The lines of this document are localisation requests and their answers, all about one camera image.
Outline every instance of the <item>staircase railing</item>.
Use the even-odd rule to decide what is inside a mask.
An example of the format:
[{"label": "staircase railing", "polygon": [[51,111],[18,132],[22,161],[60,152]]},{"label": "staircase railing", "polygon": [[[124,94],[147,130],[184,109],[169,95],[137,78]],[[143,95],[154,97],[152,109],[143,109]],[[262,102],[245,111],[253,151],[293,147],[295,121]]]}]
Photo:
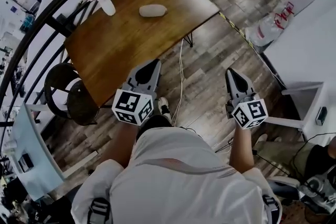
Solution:
[{"label": "staircase railing", "polygon": [[[9,116],[10,116],[10,112],[13,109],[14,103],[16,98],[18,97],[18,94],[20,92],[20,89],[24,86],[24,82],[26,81],[29,73],[31,72],[32,68],[34,67],[34,65],[36,64],[36,62],[38,61],[38,59],[43,55],[43,53],[45,52],[45,50],[47,49],[47,47],[50,45],[50,43],[56,38],[56,36],[58,34],[62,34],[65,37],[69,37],[71,35],[71,30],[69,30],[69,27],[67,27],[69,24],[71,24],[74,19],[76,18],[77,15],[79,15],[81,12],[82,15],[79,19],[79,23],[80,24],[83,20],[84,17],[84,13],[87,11],[87,9],[89,8],[89,4],[88,2],[86,3],[82,3],[79,4],[77,6],[77,8],[75,9],[75,11],[73,11],[70,16],[68,16],[64,22],[60,23],[58,20],[54,19],[53,15],[62,7],[62,5],[64,5],[68,0],[53,0],[44,10],[43,12],[37,17],[37,19],[35,20],[35,22],[33,23],[32,27],[29,29],[29,31],[27,32],[27,34],[23,37],[22,41],[20,42],[20,44],[18,45],[18,47],[16,48],[9,64],[8,67],[6,69],[6,72],[4,74],[2,83],[0,85],[0,105],[2,106],[5,95],[6,95],[6,90],[10,84],[10,80],[20,62],[20,60],[22,59],[22,57],[24,56],[25,52],[27,51],[27,49],[29,48],[30,44],[32,43],[32,41],[34,40],[34,38],[37,36],[37,34],[41,31],[41,29],[45,26],[45,25],[49,25],[51,28],[54,29],[54,32],[51,34],[51,36],[46,40],[46,42],[42,45],[42,47],[40,48],[40,50],[36,53],[36,55],[34,56],[33,60],[31,61],[30,65],[27,67],[26,72],[24,73],[23,77],[20,80],[19,85],[16,87],[16,90],[13,94],[13,98],[12,101],[9,105],[9,109],[5,118],[5,122],[2,122],[0,124],[0,126],[12,126],[13,123],[9,122]],[[96,8],[97,3],[94,3],[91,7],[91,10],[89,12],[89,16],[93,13],[93,10]],[[49,59],[49,61],[46,63],[46,65],[41,69],[40,74],[37,76],[36,80],[34,81],[34,83],[31,85],[30,89],[28,89],[28,92],[24,98],[24,102],[26,103],[29,99],[29,97],[31,96],[33,90],[35,89],[36,85],[38,84],[38,82],[40,81],[40,79],[42,78],[42,76],[44,75],[44,73],[48,70],[48,68],[52,65],[52,63],[54,62],[54,60],[62,54],[64,50],[64,45],[60,46],[60,48],[54,53],[54,55]],[[35,100],[33,101],[33,104],[36,104],[40,98],[43,96],[43,92],[44,90],[40,91],[37,94],[37,97],[35,98]],[[5,131],[6,131],[6,127],[4,127],[3,131],[2,131],[2,137],[1,137],[1,141],[0,141],[0,150],[2,148],[2,143],[3,143],[3,139],[5,136]]]}]

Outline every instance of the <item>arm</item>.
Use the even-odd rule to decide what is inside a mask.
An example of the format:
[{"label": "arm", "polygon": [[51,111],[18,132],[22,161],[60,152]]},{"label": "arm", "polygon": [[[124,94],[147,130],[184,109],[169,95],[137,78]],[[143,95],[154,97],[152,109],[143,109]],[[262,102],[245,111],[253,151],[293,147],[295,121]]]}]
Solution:
[{"label": "arm", "polygon": [[254,167],[250,129],[243,130],[236,123],[229,165],[241,174]]},{"label": "arm", "polygon": [[115,137],[110,141],[107,149],[101,156],[100,162],[113,159],[126,168],[131,158],[133,145],[139,128],[135,125],[122,123]]}]

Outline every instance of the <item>sneaker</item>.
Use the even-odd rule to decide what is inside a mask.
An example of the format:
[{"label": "sneaker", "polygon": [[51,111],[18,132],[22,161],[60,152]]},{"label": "sneaker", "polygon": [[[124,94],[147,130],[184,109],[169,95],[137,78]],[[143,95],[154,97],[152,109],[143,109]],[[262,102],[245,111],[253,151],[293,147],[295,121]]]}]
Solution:
[{"label": "sneaker", "polygon": [[256,144],[258,144],[259,142],[265,142],[265,141],[267,141],[267,138],[268,138],[268,135],[267,135],[267,134],[262,134],[262,135],[258,138]]},{"label": "sneaker", "polygon": [[172,122],[172,116],[170,115],[170,110],[168,107],[168,100],[165,97],[160,97],[158,102],[159,110],[161,115],[165,116],[169,122]]},{"label": "sneaker", "polygon": [[282,142],[282,137],[278,136],[274,139],[274,142]]}]

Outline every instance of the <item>table leg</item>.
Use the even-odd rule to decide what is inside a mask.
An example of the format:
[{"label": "table leg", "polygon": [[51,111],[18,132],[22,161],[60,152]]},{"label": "table leg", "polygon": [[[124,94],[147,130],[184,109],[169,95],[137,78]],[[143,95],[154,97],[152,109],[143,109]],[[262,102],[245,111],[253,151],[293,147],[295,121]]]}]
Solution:
[{"label": "table leg", "polygon": [[323,84],[316,84],[312,86],[307,86],[307,87],[301,87],[301,88],[295,88],[295,89],[288,89],[288,90],[283,90],[281,92],[282,95],[289,95],[289,94],[295,94],[298,91],[306,91],[306,90],[312,90],[312,89],[318,89],[319,87],[322,87]]},{"label": "table leg", "polygon": [[277,125],[282,125],[282,126],[298,128],[298,129],[303,128],[303,121],[297,121],[297,120],[291,120],[291,119],[268,117],[267,119],[265,119],[265,122],[272,123],[272,124],[277,124]]},{"label": "table leg", "polygon": [[186,36],[184,38],[185,41],[187,41],[190,45],[190,47],[192,48],[194,46],[194,43],[193,43],[193,32],[190,33],[190,37],[189,36]]}]

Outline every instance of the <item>white vase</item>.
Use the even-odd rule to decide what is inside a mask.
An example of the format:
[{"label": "white vase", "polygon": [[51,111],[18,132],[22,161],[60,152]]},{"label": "white vase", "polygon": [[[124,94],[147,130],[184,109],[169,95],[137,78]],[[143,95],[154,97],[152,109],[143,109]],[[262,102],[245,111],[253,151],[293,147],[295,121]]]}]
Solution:
[{"label": "white vase", "polygon": [[112,16],[115,13],[116,8],[111,0],[98,0],[98,2],[107,15]]}]

